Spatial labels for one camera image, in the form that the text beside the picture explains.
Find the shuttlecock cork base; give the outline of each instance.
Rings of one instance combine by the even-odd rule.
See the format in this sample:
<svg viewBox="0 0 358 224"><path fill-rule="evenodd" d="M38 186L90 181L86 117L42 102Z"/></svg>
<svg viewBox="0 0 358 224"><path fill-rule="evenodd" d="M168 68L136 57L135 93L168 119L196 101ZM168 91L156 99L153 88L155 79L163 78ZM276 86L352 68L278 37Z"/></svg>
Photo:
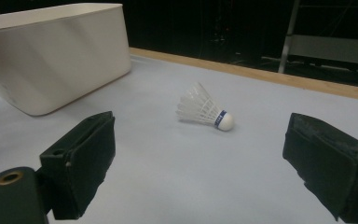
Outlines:
<svg viewBox="0 0 358 224"><path fill-rule="evenodd" d="M181 120L213 125L221 131L234 127L234 118L220 108L199 82L181 97L177 107L176 114Z"/></svg>

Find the white tabletop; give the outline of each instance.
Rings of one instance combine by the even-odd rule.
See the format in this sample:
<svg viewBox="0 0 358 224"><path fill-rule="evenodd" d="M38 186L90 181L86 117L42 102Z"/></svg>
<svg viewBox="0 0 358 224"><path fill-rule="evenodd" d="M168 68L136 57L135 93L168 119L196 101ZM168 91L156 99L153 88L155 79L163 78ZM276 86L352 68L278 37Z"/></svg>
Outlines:
<svg viewBox="0 0 358 224"><path fill-rule="evenodd" d="M39 168L38 156L85 117L111 110L117 119L117 155L86 214L77 221L49 214L49 223L336 223L282 158L284 135L296 112L358 139L358 100L131 60L126 76L46 116L0 98L0 172ZM196 81L235 117L233 130L178 120L176 105Z"/></svg>

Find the blue band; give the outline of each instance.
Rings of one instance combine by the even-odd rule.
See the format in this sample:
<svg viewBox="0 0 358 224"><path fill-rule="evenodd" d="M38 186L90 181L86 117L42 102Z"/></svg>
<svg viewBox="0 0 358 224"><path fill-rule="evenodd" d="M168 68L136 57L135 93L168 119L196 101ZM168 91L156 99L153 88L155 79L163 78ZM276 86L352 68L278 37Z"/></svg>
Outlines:
<svg viewBox="0 0 358 224"><path fill-rule="evenodd" d="M222 121L222 119L226 113L227 113L226 110L222 110L222 112L220 112L219 116L217 116L217 119L214 122L214 127L216 127L216 128L219 127L219 124Z"/></svg>

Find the dark floor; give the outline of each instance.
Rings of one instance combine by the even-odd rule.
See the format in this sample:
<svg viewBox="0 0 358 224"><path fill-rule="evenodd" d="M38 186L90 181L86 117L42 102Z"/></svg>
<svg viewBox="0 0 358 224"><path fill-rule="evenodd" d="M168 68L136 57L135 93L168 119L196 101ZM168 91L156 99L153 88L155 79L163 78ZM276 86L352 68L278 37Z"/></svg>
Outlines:
<svg viewBox="0 0 358 224"><path fill-rule="evenodd" d="M294 0L0 0L0 13L78 2L122 3L132 47L277 72ZM302 3L327 7L302 7L295 32L358 38L358 1ZM289 60L286 74L358 86L358 64Z"/></svg>

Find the badminton shuttlecock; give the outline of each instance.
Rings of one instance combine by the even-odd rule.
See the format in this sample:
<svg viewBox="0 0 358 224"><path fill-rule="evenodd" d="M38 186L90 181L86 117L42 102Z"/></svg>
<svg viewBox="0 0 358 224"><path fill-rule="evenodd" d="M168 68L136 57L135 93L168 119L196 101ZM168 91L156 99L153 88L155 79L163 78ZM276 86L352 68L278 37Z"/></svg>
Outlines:
<svg viewBox="0 0 358 224"><path fill-rule="evenodd" d="M181 120L213 125L222 131L234 127L234 118L217 105L199 82L181 97L176 114Z"/></svg>

